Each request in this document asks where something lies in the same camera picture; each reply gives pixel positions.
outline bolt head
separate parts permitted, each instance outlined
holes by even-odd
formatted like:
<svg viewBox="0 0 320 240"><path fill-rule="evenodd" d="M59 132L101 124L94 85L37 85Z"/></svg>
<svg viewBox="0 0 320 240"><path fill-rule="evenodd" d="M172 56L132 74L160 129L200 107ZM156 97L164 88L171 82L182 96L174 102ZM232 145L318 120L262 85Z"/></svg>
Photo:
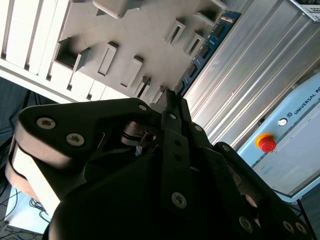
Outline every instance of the bolt head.
<svg viewBox="0 0 320 240"><path fill-rule="evenodd" d="M38 127L42 128L42 129L53 129L56 126L55 121L53 121L51 118L48 117L41 117L36 121L36 124L38 125Z"/></svg>
<svg viewBox="0 0 320 240"><path fill-rule="evenodd" d="M292 234L295 233L294 227L287 221L283 221L283 226Z"/></svg>
<svg viewBox="0 0 320 240"><path fill-rule="evenodd" d="M177 117L176 117L175 115L173 115L172 113L170 113L169 116L170 116L172 119L177 119Z"/></svg>
<svg viewBox="0 0 320 240"><path fill-rule="evenodd" d="M195 125L194 128L195 128L197 131L202 132L202 128L201 128L200 126Z"/></svg>
<svg viewBox="0 0 320 240"><path fill-rule="evenodd" d="M80 147L85 143L85 139L78 133L70 133L66 136L66 142L74 147Z"/></svg>
<svg viewBox="0 0 320 240"><path fill-rule="evenodd" d="M179 209L184 209L187 206L187 200L180 192L174 192L171 196L171 200Z"/></svg>
<svg viewBox="0 0 320 240"><path fill-rule="evenodd" d="M254 227L246 217L239 217L239 222L241 227L243 227L243 229L246 230L248 233L252 234L254 232Z"/></svg>
<svg viewBox="0 0 320 240"><path fill-rule="evenodd" d="M143 105L139 105L139 108L140 108L141 110L143 110L143 111L147 111L147 108L146 108L146 106L143 106Z"/></svg>
<svg viewBox="0 0 320 240"><path fill-rule="evenodd" d="M229 147L228 147L227 145L222 145L222 148L223 148L224 150L226 150L227 152L230 151L230 149L229 149Z"/></svg>
<svg viewBox="0 0 320 240"><path fill-rule="evenodd" d="M303 234L307 235L307 230L305 229L305 227L300 222L296 222L295 226L300 232L302 232Z"/></svg>

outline red emergency stop button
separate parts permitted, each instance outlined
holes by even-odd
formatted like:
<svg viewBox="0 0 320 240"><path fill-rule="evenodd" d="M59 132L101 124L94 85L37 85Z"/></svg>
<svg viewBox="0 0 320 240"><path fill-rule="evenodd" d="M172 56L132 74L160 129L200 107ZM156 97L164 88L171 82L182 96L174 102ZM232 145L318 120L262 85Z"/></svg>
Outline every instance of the red emergency stop button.
<svg viewBox="0 0 320 240"><path fill-rule="evenodd" d="M277 143L274 141L274 136L272 134L264 133L256 138L255 145L263 152L270 153L275 150Z"/></svg>

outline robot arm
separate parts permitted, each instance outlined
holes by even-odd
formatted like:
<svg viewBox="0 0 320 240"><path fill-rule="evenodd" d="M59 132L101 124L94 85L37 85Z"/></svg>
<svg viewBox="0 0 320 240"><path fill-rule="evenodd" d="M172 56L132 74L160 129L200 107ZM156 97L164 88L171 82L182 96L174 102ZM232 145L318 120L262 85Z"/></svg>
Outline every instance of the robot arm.
<svg viewBox="0 0 320 240"><path fill-rule="evenodd" d="M186 100L165 94L157 111L131 98L21 112L6 176L52 216L43 238L310 240L230 146L211 145Z"/></svg>

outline white table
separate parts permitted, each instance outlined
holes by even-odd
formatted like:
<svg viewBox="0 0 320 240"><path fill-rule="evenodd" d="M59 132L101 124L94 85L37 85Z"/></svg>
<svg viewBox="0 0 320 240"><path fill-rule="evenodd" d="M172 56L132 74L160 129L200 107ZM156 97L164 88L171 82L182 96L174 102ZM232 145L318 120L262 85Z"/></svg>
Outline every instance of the white table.
<svg viewBox="0 0 320 240"><path fill-rule="evenodd" d="M10 191L10 197L15 194L16 189L12 187ZM13 212L5 218L5 220L9 222L10 226L43 234L48 226L48 223L39 216L40 210L29 205L31 197L23 192L20 192L17 197L17 204L16 196L13 196L9 199L5 215L10 213L15 204L16 207L14 208Z"/></svg>

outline blue circuit board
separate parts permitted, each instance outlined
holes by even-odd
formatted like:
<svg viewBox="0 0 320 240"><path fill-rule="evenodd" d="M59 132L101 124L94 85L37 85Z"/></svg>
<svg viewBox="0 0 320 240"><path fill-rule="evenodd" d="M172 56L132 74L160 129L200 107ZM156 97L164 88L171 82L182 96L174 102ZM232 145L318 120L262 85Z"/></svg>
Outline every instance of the blue circuit board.
<svg viewBox="0 0 320 240"><path fill-rule="evenodd" d="M218 22L214 26L214 29L212 30L206 41L203 43L203 45L200 47L192 62L182 75L181 79L178 82L178 85L175 87L174 91L178 96L183 97L186 94L194 80L203 70L205 65L209 62L210 58L216 52L219 45L223 42L233 25L239 19L240 15L241 13L239 12L224 11L224 13L221 15Z"/></svg>

